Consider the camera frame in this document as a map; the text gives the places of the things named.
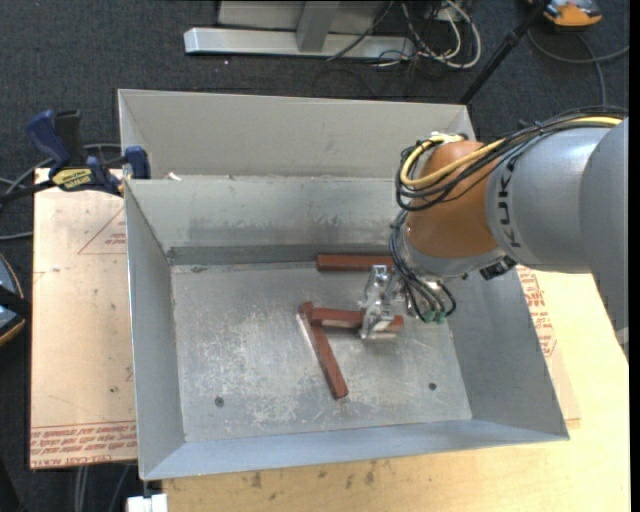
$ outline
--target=blue clamp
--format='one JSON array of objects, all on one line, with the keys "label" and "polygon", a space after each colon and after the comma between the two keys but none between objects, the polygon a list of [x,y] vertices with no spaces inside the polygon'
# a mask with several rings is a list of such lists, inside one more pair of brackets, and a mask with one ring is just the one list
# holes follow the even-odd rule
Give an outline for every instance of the blue clamp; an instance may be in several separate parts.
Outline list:
[{"label": "blue clamp", "polygon": [[[45,110],[29,121],[27,136],[31,143],[53,160],[49,180],[67,192],[96,190],[122,195],[122,181],[98,158],[84,152],[79,125],[79,111],[54,115],[52,110]],[[130,177],[151,177],[147,155],[140,146],[127,148],[122,161]]]}]

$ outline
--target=dark floor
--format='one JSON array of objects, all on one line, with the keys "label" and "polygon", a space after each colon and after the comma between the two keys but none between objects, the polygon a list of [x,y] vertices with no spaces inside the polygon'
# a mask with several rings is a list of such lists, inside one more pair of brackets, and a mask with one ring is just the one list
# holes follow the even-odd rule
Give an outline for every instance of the dark floor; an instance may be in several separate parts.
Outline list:
[{"label": "dark floor", "polygon": [[[404,33],[399,3],[379,33]],[[433,2],[409,2],[419,11]],[[526,17],[524,0],[474,0],[473,17],[483,57],[470,70],[447,71],[425,63],[376,70],[359,61],[186,56],[182,36],[214,21],[215,2],[161,0],[24,0],[0,3],[0,177],[16,178],[42,160],[24,128],[36,113],[80,109],[87,142],[118,142],[119,88],[236,92],[242,94],[368,98],[457,103],[506,34]],[[581,37],[595,55],[629,44],[630,0],[601,0],[603,20]],[[437,34],[434,37],[446,37]],[[587,59],[576,34],[555,33],[548,23],[533,31],[557,54]],[[629,54],[601,64],[606,103],[628,107]],[[543,120],[575,107],[603,102],[593,64],[569,64],[536,50],[525,37],[470,104],[476,135],[490,141],[518,122]],[[22,199],[0,215],[0,237],[29,231],[32,203]],[[32,241],[0,241],[29,297]],[[31,511],[74,510],[78,471],[30,471],[25,432],[29,423],[30,333],[0,349],[0,459],[21,503]],[[125,467],[91,467],[86,510],[106,511]],[[139,494],[135,468],[127,470],[122,497]]]}]

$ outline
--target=metal base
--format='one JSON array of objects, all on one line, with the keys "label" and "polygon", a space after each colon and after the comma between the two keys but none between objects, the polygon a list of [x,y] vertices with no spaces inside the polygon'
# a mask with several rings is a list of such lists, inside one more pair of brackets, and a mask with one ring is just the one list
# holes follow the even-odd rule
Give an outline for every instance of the metal base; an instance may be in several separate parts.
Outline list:
[{"label": "metal base", "polygon": [[[318,51],[301,51],[295,32],[243,30],[229,28],[192,28],[184,34],[187,54],[290,55],[296,57],[332,57],[353,43],[358,36],[328,34]],[[411,54],[413,44],[404,37],[367,36],[345,55],[354,59],[397,60]]]}]

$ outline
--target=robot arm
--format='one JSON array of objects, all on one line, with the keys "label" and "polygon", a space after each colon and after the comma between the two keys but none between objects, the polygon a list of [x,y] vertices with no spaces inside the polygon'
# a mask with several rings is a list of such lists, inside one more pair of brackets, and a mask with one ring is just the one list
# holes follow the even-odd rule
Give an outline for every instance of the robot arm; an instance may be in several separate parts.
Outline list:
[{"label": "robot arm", "polygon": [[516,263],[591,272],[626,343],[628,127],[579,110],[487,145],[434,134],[405,150],[390,248],[408,303],[450,314],[448,280]]}]

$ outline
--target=wooden table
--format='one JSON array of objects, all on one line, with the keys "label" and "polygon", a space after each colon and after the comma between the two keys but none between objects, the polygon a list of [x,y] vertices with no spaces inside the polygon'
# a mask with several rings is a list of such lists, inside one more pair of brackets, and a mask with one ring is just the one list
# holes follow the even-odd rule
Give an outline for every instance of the wooden table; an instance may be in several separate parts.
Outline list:
[{"label": "wooden table", "polygon": [[169,510],[630,510],[627,360],[590,276],[538,278],[581,411],[569,441],[166,480]]}]

